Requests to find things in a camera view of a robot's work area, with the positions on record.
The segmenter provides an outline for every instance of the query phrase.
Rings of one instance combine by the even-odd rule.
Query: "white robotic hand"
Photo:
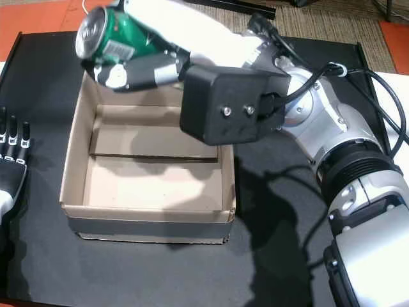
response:
[[[17,119],[11,116],[7,123],[6,108],[0,108],[0,225],[19,196],[27,172],[27,155],[30,147],[30,126],[24,122],[18,137]],[[0,252],[6,238],[0,229]]]

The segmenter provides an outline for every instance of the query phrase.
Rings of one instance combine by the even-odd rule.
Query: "robot finger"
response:
[[[30,148],[30,124],[28,122],[24,122],[19,152],[17,154],[15,162],[20,164],[26,164],[29,148]]]
[[[5,159],[9,161],[15,160],[17,147],[17,119],[14,115],[10,117],[8,142],[6,145]]]
[[[7,144],[7,110],[0,107],[0,158],[4,157],[4,150]]]

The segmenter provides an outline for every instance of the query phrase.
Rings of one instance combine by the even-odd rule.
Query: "screw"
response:
[[[256,109],[253,106],[244,106],[245,112],[247,115],[252,116]]]
[[[223,107],[222,113],[225,117],[229,117],[231,115],[231,108],[230,107]]]

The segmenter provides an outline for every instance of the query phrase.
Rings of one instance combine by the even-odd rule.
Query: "black metal frame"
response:
[[[275,8],[239,0],[185,0],[185,2],[222,8],[223,10],[249,15],[252,15],[253,13],[260,13],[266,18],[273,20],[275,19]]]

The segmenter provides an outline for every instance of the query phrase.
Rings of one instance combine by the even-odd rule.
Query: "can label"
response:
[[[78,57],[100,64],[122,63],[169,47],[126,13],[102,6],[82,21],[75,41]]]
[[[102,53],[108,57],[118,58],[120,61],[128,61],[134,55],[135,48],[115,40],[108,40]]]

